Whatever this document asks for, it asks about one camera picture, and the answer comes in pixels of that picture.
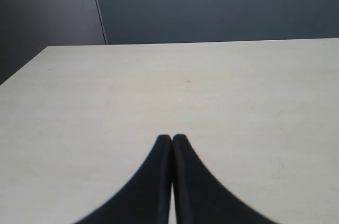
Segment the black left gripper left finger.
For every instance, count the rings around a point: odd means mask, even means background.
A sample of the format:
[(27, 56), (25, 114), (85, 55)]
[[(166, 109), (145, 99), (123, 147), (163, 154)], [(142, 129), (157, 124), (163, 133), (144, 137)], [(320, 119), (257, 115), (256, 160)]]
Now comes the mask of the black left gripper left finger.
[(132, 178), (78, 223), (168, 223), (172, 189), (172, 140), (159, 135)]

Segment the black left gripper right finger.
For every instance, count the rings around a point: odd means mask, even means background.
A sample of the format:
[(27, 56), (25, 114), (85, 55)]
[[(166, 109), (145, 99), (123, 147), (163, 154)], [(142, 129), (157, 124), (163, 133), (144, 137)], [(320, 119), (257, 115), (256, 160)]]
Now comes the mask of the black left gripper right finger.
[(229, 192), (206, 168), (186, 135), (173, 137), (177, 223), (274, 223)]

